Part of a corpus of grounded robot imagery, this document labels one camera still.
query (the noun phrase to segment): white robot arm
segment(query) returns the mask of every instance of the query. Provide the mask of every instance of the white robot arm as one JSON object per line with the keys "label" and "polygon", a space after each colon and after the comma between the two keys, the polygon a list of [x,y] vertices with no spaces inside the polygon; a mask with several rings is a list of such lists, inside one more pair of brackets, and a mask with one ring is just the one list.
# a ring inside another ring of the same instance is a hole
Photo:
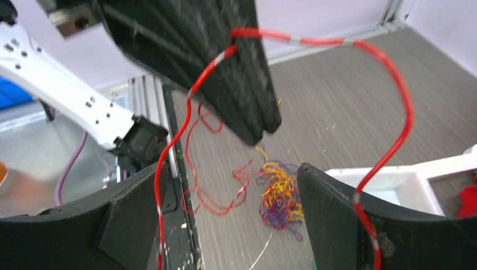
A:
{"label": "white robot arm", "polygon": [[109,101],[48,55],[18,23],[0,23],[0,75],[84,128],[130,171],[155,161],[167,130]]}

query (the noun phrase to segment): red cloth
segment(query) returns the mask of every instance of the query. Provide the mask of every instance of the red cloth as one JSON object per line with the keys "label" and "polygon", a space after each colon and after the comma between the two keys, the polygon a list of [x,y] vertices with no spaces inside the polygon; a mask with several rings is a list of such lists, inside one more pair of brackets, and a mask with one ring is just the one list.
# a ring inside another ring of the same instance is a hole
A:
{"label": "red cloth", "polygon": [[458,218],[472,217],[477,215],[477,175],[474,177],[475,185],[464,188],[459,197],[462,200]]}

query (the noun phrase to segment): gray wooden tabletop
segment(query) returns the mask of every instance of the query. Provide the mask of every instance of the gray wooden tabletop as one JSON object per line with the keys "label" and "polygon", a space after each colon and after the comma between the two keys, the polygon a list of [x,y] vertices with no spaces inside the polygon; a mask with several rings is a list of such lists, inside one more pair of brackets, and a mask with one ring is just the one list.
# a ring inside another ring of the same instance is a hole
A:
{"label": "gray wooden tabletop", "polygon": [[[476,78],[411,29],[370,41],[395,61],[415,106],[413,131],[390,165],[459,155],[476,144]],[[402,128],[403,109],[395,87],[384,69],[362,52],[330,49],[273,65],[271,73],[283,117],[276,134],[263,140],[271,159],[308,162],[321,170],[370,167]],[[182,123],[185,97],[175,93],[174,103]],[[228,130],[210,134],[202,125],[192,135],[190,155],[199,185],[221,204],[228,204],[240,188],[232,178],[234,169],[251,157],[256,158],[251,170],[263,165],[260,155]],[[457,213],[458,192],[470,183],[468,174],[432,183],[447,215]],[[206,270],[314,269],[305,225],[299,227],[304,240],[298,242],[290,232],[273,231],[261,221],[263,191],[252,184],[244,205],[225,217],[205,209],[195,215]],[[197,205],[196,196],[192,199]]]}

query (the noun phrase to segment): white plastic bin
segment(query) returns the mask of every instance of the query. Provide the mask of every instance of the white plastic bin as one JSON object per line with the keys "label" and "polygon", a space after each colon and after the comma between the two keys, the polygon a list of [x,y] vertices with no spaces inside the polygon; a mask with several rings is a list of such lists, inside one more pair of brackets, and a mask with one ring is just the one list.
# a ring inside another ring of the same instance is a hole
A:
{"label": "white plastic bin", "polygon": [[[326,173],[357,187],[371,168],[331,169]],[[385,166],[371,179],[364,192],[413,210],[444,215],[429,181],[413,166]]]}

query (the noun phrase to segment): blue object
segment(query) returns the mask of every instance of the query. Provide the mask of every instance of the blue object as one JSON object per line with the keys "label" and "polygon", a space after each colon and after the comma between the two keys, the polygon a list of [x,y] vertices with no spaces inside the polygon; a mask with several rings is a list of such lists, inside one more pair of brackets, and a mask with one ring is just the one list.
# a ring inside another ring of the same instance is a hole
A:
{"label": "blue object", "polygon": [[0,110],[8,109],[28,102],[32,102],[32,97],[18,85],[0,78]]}

